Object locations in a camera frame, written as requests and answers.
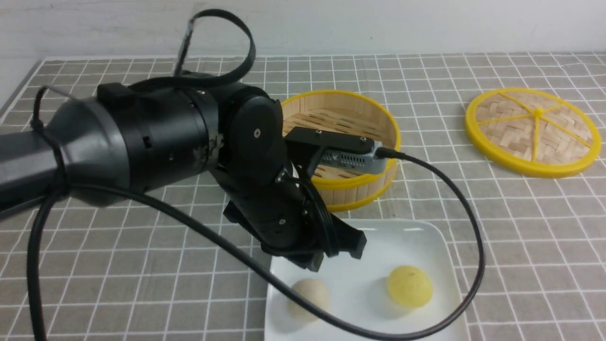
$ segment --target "yellow plastic ring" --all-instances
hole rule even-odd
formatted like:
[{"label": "yellow plastic ring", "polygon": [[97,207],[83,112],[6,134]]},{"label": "yellow plastic ring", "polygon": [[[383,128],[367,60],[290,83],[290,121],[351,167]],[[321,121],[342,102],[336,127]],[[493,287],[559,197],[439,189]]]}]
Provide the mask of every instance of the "yellow plastic ring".
[{"label": "yellow plastic ring", "polygon": [[[507,92],[527,92],[533,93],[535,95],[544,96],[550,100],[558,102],[562,106],[567,107],[575,114],[579,115],[583,119],[583,122],[587,125],[587,128],[591,132],[592,142],[589,147],[589,152],[585,154],[581,159],[575,161],[574,163],[568,164],[545,164],[538,163],[536,161],[528,161],[521,158],[518,158],[510,153],[507,153],[499,146],[490,141],[484,133],[480,130],[478,126],[478,121],[476,119],[476,109],[478,105],[483,103],[487,98],[497,95],[503,94]],[[465,116],[465,130],[467,131],[467,135],[471,142],[489,159],[493,160],[497,164],[500,164],[503,167],[509,168],[515,172],[519,172],[525,175],[530,175],[533,177],[542,177],[542,178],[561,178],[567,177],[574,174],[578,174],[584,171],[589,165],[591,165],[594,160],[600,154],[600,148],[602,145],[601,137],[596,128],[595,124],[587,117],[583,111],[574,105],[553,96],[549,93],[545,93],[542,91],[534,90],[534,89],[526,89],[526,88],[505,88],[505,89],[497,89],[489,92],[485,92],[482,95],[476,97],[467,108],[467,114]]]}]

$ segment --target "bamboo steamer lid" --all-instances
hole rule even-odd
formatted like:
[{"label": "bamboo steamer lid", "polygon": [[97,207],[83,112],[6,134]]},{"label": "bamboo steamer lid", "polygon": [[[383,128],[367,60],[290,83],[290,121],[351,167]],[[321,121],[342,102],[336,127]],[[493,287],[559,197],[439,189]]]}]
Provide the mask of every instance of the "bamboo steamer lid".
[{"label": "bamboo steamer lid", "polygon": [[[348,133],[400,149],[396,120],[379,103],[357,93],[319,90],[302,93],[282,104],[283,136],[296,126]],[[381,174],[359,174],[318,166],[311,180],[331,212],[359,208],[378,198],[396,175],[398,162],[388,160]]]},{"label": "bamboo steamer lid", "polygon": [[465,128],[490,159],[534,177],[580,173],[598,157],[601,146],[596,126],[580,109],[532,89],[483,93],[469,105]]}]

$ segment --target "cable connector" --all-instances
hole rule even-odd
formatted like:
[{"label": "cable connector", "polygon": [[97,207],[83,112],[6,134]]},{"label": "cable connector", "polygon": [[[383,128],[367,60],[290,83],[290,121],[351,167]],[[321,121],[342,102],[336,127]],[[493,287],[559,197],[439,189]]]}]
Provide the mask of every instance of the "cable connector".
[{"label": "cable connector", "polygon": [[375,150],[376,158],[397,158],[403,159],[406,154],[393,150],[391,148],[379,147]]}]

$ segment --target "yellow rim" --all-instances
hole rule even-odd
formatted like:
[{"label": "yellow rim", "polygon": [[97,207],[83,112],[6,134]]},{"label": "yellow rim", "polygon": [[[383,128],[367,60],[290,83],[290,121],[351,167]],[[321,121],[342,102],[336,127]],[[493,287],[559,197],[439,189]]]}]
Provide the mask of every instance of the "yellow rim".
[{"label": "yellow rim", "polygon": [[[589,147],[589,152],[582,157],[580,160],[569,163],[569,164],[543,164],[534,161],[536,155],[536,147],[533,147],[533,161],[527,161],[518,157],[513,156],[510,153],[507,153],[499,146],[495,145],[491,142],[479,128],[478,122],[476,120],[476,108],[480,103],[484,102],[488,97],[493,95],[503,95],[508,98],[508,95],[504,95],[507,92],[527,92],[533,93],[535,95],[544,96],[549,98],[550,100],[558,102],[561,106],[565,106],[572,110],[574,113],[579,115],[583,119],[583,122],[589,128],[591,132],[592,143],[591,145],[586,145]],[[507,119],[513,120],[517,117],[509,117]],[[537,121],[543,120],[542,118],[536,118],[535,120],[535,132],[538,132]],[[476,97],[467,108],[467,114],[465,116],[465,130],[467,131],[467,135],[471,142],[487,157],[489,157],[494,162],[500,164],[503,167],[507,167],[513,171],[531,175],[533,177],[544,177],[544,178],[559,178],[559,177],[567,177],[570,175],[578,174],[584,171],[589,165],[591,165],[594,160],[600,154],[600,147],[602,144],[600,134],[598,129],[593,124],[591,119],[587,117],[579,108],[573,106],[572,104],[553,96],[549,93],[545,93],[538,90],[533,89],[525,89],[525,88],[505,88],[498,89],[489,92],[485,92],[482,95]],[[538,134],[534,135],[534,145],[537,145],[538,142]]]},{"label": "yellow rim", "polygon": [[[306,97],[306,96],[310,96],[310,95],[316,95],[316,94],[320,94],[320,93],[339,93],[339,94],[342,94],[342,95],[350,95],[350,96],[353,96],[353,97],[356,97],[356,98],[360,98],[360,99],[362,99],[362,100],[364,100],[364,101],[366,101],[368,103],[371,103],[372,105],[380,108],[381,112],[384,113],[389,118],[389,120],[391,121],[391,125],[394,127],[394,129],[396,129],[396,145],[395,145],[394,149],[400,150],[401,136],[400,136],[400,130],[398,129],[398,123],[396,122],[396,119],[389,113],[389,111],[387,111],[387,109],[383,108],[383,106],[380,105],[377,101],[375,101],[375,100],[373,100],[371,98],[368,98],[366,96],[362,96],[362,95],[360,95],[358,93],[355,93],[355,92],[349,92],[349,91],[343,91],[343,90],[315,90],[315,91],[308,91],[308,92],[300,93],[299,95],[293,96],[293,97],[285,100],[282,103],[282,105],[286,105],[286,104],[290,103],[291,101],[294,101],[294,100],[296,100],[298,98],[301,98],[301,97]],[[385,171],[387,171],[388,169],[390,169],[394,165],[395,162],[396,162],[396,160],[389,159],[387,161],[387,166],[385,167]],[[340,180],[340,179],[339,180],[335,180],[335,179],[322,179],[322,178],[313,177],[313,178],[311,178],[311,182],[318,189],[326,189],[326,190],[331,190],[332,191],[332,190],[335,190],[335,189],[349,189],[349,188],[353,188],[353,187],[358,187],[360,185],[367,184],[369,182],[375,181],[378,178],[380,178],[381,176],[382,176],[382,174],[362,174],[362,175],[360,175],[358,177],[355,177],[355,178],[349,178],[349,179],[343,179],[343,180]],[[385,188],[382,188],[377,193],[381,194],[381,193],[385,192],[385,190],[387,189],[387,187],[389,187],[389,183],[390,182],[391,182],[391,180],[387,182],[387,184],[385,185]],[[366,198],[364,200],[356,201],[355,203],[352,203],[352,204],[331,205],[331,206],[329,206],[329,208],[356,205],[357,203],[365,201],[365,200],[368,200],[369,198],[371,198],[370,201],[368,201],[368,202],[366,202],[366,203],[364,203],[364,204],[362,204],[360,206],[354,207],[354,208],[361,207],[361,206],[363,206],[363,205],[365,205],[365,204],[373,201],[376,197],[373,198],[371,196],[371,197],[368,197],[368,198]]]}]

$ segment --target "black bracket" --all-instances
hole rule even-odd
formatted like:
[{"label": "black bracket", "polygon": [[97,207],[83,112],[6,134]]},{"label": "black bracket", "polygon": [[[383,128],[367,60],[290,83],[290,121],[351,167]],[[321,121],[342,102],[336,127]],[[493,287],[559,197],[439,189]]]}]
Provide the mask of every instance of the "black bracket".
[{"label": "black bracket", "polygon": [[375,142],[354,135],[294,127],[285,137],[288,158],[311,177],[327,149],[351,154],[368,154]]}]

